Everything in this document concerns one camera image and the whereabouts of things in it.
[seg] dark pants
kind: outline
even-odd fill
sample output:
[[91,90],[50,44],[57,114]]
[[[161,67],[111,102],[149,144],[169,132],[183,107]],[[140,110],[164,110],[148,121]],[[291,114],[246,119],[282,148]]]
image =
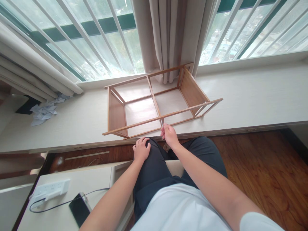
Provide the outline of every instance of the dark pants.
[[[135,222],[142,216],[152,197],[161,188],[184,183],[198,189],[186,170],[181,178],[171,175],[165,160],[178,159],[171,149],[166,153],[155,140],[150,139],[146,145],[148,143],[151,143],[149,157],[145,160],[134,187]],[[200,160],[227,177],[220,153],[210,139],[199,136],[182,145]]]

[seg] power strip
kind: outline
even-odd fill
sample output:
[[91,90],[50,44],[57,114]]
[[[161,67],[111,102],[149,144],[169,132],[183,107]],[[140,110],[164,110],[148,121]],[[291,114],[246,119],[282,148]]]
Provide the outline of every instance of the power strip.
[[56,196],[60,196],[67,193],[70,181],[71,181],[70,179],[67,179],[50,184],[43,184],[37,186],[34,193],[31,196],[30,204],[39,201],[41,199],[44,200],[35,203],[34,205],[32,205],[31,208],[33,209],[35,207],[38,207],[42,205],[45,201],[48,201]]

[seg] white shirt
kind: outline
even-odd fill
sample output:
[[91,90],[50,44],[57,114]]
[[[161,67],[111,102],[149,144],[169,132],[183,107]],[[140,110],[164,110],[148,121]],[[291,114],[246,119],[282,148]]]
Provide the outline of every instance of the white shirt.
[[[231,230],[202,192],[186,184],[160,189],[131,229],[137,230]],[[268,217],[249,212],[240,222],[240,231],[283,231]]]

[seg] paper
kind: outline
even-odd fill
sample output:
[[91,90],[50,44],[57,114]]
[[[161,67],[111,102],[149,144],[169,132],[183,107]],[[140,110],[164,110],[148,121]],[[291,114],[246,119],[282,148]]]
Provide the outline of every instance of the paper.
[[31,123],[31,127],[36,126],[36,125],[40,125],[42,123],[44,123],[46,120],[36,120],[34,119]]
[[65,100],[72,98],[73,96],[66,96],[62,93],[57,93],[58,98],[56,98],[54,101],[47,101],[41,106],[35,105],[30,109],[34,113],[33,121],[31,123],[31,127],[41,125],[46,120],[51,119],[51,115],[58,114],[55,109],[57,108],[56,103],[63,103]]

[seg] wooden floor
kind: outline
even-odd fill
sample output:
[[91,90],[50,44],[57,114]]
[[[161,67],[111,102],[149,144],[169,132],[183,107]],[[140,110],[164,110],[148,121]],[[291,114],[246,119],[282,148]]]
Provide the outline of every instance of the wooden floor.
[[[222,155],[229,180],[265,214],[285,230],[308,230],[308,167],[280,131],[211,140]],[[102,151],[110,153],[64,161]],[[132,145],[79,150],[56,154],[49,172],[132,159]]]

